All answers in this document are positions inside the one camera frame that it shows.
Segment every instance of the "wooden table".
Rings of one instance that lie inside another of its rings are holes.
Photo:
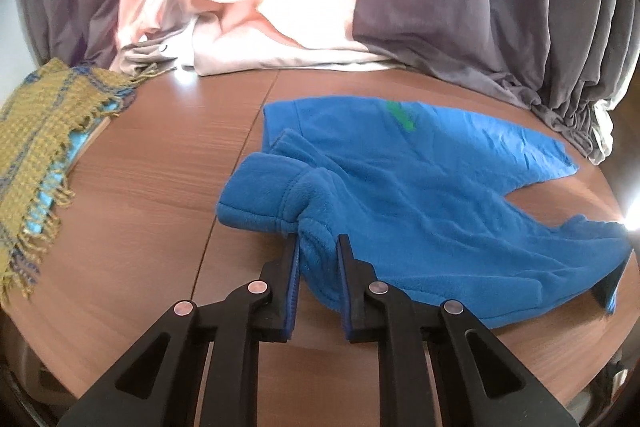
[[[10,315],[54,375],[76,396],[175,301],[204,305],[256,277],[280,254],[273,236],[217,223],[214,206],[239,161],[260,147],[273,100],[355,94],[474,110],[556,136],[530,112],[407,71],[269,70],[197,78],[177,71],[149,81],[95,139],[71,175],[77,195],[31,301],[12,295]],[[522,188],[508,199],[557,225],[577,213],[619,219],[597,167],[567,149],[579,172]],[[632,257],[618,308],[604,317],[590,294],[499,338],[563,403],[618,349],[640,314]],[[337,314],[303,287],[287,345],[260,348],[261,426],[375,426],[374,346],[350,346]]]

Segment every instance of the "green stain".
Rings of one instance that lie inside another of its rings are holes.
[[[391,100],[387,100],[386,108],[394,116],[394,118],[398,120],[405,131],[415,131],[415,123],[411,121],[411,118],[409,118],[409,114],[402,108],[400,102],[391,102]]]

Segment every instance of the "yellow woven blanket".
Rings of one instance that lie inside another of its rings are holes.
[[[66,185],[72,131],[122,109],[132,79],[90,66],[69,68],[53,59],[31,73],[0,112],[0,297],[18,286],[31,292],[46,244],[60,226],[51,203],[68,204]]]

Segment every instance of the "blue fleece jacket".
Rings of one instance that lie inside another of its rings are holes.
[[[482,114],[373,98],[276,102],[264,109],[262,152],[229,179],[217,213],[240,229],[298,233],[302,275],[332,309],[335,243],[348,233],[379,279],[417,301],[458,299],[498,327],[603,279],[611,311],[631,252],[623,225],[580,215],[547,227],[504,198],[576,171],[558,140]]]

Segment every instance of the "white wall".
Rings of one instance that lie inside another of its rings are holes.
[[[18,0],[0,0],[0,105],[38,67],[18,6]]]

